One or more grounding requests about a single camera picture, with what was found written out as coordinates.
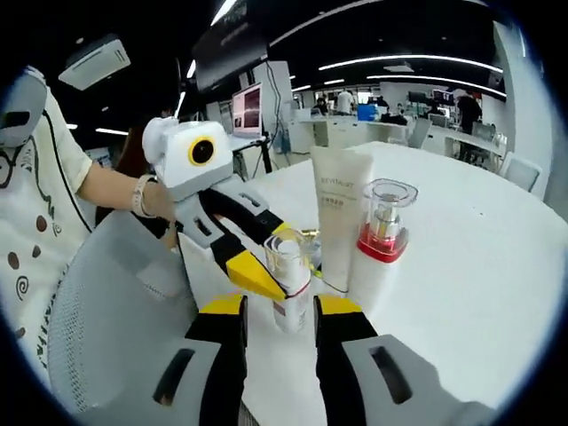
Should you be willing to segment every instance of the white desk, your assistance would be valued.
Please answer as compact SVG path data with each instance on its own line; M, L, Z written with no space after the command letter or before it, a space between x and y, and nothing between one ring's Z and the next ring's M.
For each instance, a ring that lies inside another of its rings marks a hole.
M432 126L429 131L430 135L436 137L436 135L440 135L445 139L446 142L446 156L452 156L453 152L453 145L454 141L462 142L464 144L477 146L481 149L485 149L486 151L498 155L499 157L505 156L505 146L497 146L492 142L484 140L482 138L478 138L472 135L468 135L467 133L463 133L461 131L452 130L452 129L445 129L443 127Z
M373 154L376 177L420 191L404 217L411 240L398 281L371 319L376 331L396 336L434 364L455 397L497 407L540 355L563 301L568 225L485 170L402 146L373 143L356 150ZM248 185L294 227L318 226L312 162ZM202 263L188 266L191 274L204 273ZM203 282L201 291L208 293L233 288L224 277L218 286L210 276ZM312 315L300 334L285 335L274 323L271 302L251 296L248 318L243 400L251 413L262 426L327 424L314 371Z
M312 146L349 148L389 137L408 138L409 127L388 122L360 122L356 117L328 116L288 124L292 152L308 154Z
M268 141L265 136L261 138L241 138L229 135L229 147L233 151L233 165L236 172L245 180L249 179L247 165L245 163L242 151L253 146L259 146L264 161L264 171L272 173L272 165L270 164L270 153L268 152Z

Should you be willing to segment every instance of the camera lens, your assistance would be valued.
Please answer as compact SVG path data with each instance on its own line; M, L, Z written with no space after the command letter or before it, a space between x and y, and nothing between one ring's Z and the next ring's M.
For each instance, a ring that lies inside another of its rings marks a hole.
M200 140L193 147L192 158L195 164L205 164L208 162L215 153L215 147L210 140Z

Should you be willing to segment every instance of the black cable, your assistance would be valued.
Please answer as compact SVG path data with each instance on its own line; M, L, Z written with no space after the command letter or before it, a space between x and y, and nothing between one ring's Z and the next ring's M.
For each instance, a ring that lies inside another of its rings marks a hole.
M276 104L274 104L274 113L276 114L276 128L274 130L274 135L272 136L272 140L268 143L268 154L270 155L270 148L272 147L272 144L274 143L274 140L276 139L276 137L278 136L278 130L280 127L280 104L282 102L282 95L280 94L280 91L278 90L278 84L276 84L276 77L274 77L274 71L272 70L272 67L270 66L270 62L266 61L266 77L268 77L268 83L271 85L272 90L274 91L274 93L276 94ZM256 159L256 166L255 166L255 171L252 174L252 178L254 179L256 176L256 173L258 172L258 166L260 165L260 159L262 158L262 153L260 155L258 155L258 158Z
M77 206L77 203L75 202L75 197L73 196L73 192L71 191L71 188L69 188L69 185L67 184L67 180L65 178L65 173L63 171L63 167L61 166L61 159L59 158L59 152L58 152L58 149L57 149L57 144L55 142L55 131L53 130L53 123L51 122L50 115L47 114L47 111L45 111L45 110L42 112L42 115L47 119L47 123L50 126L51 142L53 143L53 152L55 153L55 161L57 162L57 167L59 168L59 173L61 174L61 178L63 179L63 185L65 186L65 189L67 189L67 194L69 195L69 200L71 200L71 203L73 204L73 207L75 207L75 211L77 212L77 215L81 219L81 222L83 222L83 225L85 225L85 228L87 228L87 231L92 233L91 227L89 226L89 224L87 224L87 221L83 217L83 213L82 213L81 209L79 208L79 206Z

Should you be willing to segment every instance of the printed shirt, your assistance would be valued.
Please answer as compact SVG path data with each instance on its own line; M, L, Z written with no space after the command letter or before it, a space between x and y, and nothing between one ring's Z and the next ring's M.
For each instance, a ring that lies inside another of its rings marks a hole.
M31 367L46 382L47 326L58 284L89 231L69 196L92 165L48 91L59 171L45 117L24 146L0 148L0 303Z

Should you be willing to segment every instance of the woman's hand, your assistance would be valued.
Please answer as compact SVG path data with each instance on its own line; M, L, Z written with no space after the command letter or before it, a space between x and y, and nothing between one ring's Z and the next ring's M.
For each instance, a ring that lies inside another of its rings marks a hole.
M143 194L143 205L148 215L176 222L174 203L168 189L162 184L148 182Z

